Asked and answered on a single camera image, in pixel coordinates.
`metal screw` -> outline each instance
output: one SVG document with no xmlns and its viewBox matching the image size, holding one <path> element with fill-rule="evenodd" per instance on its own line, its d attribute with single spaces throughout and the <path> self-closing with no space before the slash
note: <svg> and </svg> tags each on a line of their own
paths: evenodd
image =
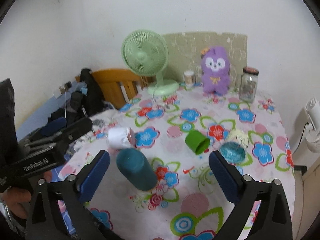
<svg viewBox="0 0 320 240">
<path fill-rule="evenodd" d="M 281 181 L 279 179 L 274 179 L 273 182 L 278 186 L 281 185 Z"/>
<path fill-rule="evenodd" d="M 76 176 L 74 174 L 70 174 L 68 177 L 67 177 L 67 181 L 74 181 L 76 179 Z"/>
<path fill-rule="evenodd" d="M 45 179 L 39 179 L 38 180 L 38 185 L 42 185 L 42 184 L 44 184 L 45 183 Z"/>
<path fill-rule="evenodd" d="M 252 177 L 251 177 L 250 175 L 248 175 L 248 174 L 245 174 L 245 175 L 243 175 L 243 179 L 244 179 L 245 181 L 251 181 L 251 180 L 252 180 Z"/>
</svg>

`plush toy eye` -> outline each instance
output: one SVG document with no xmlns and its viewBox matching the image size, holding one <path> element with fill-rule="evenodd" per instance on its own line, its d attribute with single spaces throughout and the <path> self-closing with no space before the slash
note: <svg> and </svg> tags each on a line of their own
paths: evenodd
<svg viewBox="0 0 320 240">
<path fill-rule="evenodd" d="M 213 58 L 207 57 L 205 60 L 205 65 L 207 66 L 207 68 L 212 68 L 212 66 L 214 65 Z"/>
<path fill-rule="evenodd" d="M 224 61 L 224 59 L 222 57 L 217 59 L 217 67 L 218 68 L 224 68 L 224 66 L 226 65 L 226 62 Z"/>
</svg>

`glass jar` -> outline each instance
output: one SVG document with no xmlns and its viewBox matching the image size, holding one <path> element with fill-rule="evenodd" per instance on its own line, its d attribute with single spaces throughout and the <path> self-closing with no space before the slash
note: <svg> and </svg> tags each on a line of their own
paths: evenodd
<svg viewBox="0 0 320 240">
<path fill-rule="evenodd" d="M 252 67 L 244 67 L 241 76 L 239 89 L 239 99 L 248 103 L 253 103 L 258 86 L 259 71 Z"/>
</svg>

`teal cylinder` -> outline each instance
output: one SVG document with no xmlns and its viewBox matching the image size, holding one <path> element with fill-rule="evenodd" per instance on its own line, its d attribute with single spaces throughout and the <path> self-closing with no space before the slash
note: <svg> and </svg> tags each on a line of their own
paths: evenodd
<svg viewBox="0 0 320 240">
<path fill-rule="evenodd" d="M 123 149 L 119 152 L 116 163 L 119 171 L 137 189 L 149 191 L 157 185 L 157 175 L 142 152 L 133 148 Z"/>
</svg>

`green fan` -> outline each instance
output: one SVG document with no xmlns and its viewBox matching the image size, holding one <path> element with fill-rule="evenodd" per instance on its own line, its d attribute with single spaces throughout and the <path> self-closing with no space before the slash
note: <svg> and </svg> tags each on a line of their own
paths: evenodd
<svg viewBox="0 0 320 240">
<path fill-rule="evenodd" d="M 171 79 L 163 79 L 163 70 L 168 65 L 168 47 L 164 38 L 152 31 L 137 30 L 130 33 L 122 43 L 122 58 L 131 71 L 140 76 L 154 76 L 150 84 L 151 95 L 168 95 L 179 88 Z"/>
</svg>

